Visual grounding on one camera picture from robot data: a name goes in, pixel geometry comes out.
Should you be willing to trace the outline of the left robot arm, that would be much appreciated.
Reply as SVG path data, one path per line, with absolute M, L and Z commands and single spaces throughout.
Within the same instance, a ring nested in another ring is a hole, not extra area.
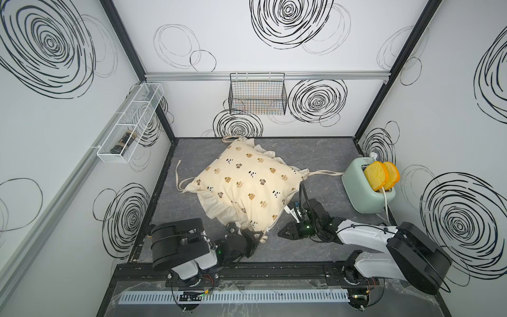
M 213 241 L 200 218 L 151 224 L 148 236 L 154 271 L 174 272 L 184 281 L 250 258 L 267 240 L 263 232 L 241 229 L 232 222 L 226 225 L 224 237 Z

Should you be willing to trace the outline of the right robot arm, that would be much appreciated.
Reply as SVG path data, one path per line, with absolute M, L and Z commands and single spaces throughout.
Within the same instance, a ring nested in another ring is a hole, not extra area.
M 343 264 L 349 284 L 370 278 L 398 279 L 430 295 L 444 286 L 451 257 L 412 223 L 370 225 L 330 217 L 316 199 L 291 202 L 284 210 L 294 221 L 279 231 L 282 238 L 359 246 Z

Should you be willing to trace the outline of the cream animal print pillowcase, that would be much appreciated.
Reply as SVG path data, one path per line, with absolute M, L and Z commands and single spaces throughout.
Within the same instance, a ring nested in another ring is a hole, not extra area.
M 208 218 L 266 234 L 313 173 L 286 164 L 254 139 L 226 136 L 222 141 L 227 148 L 196 177 L 177 177 L 176 187 L 196 194 Z

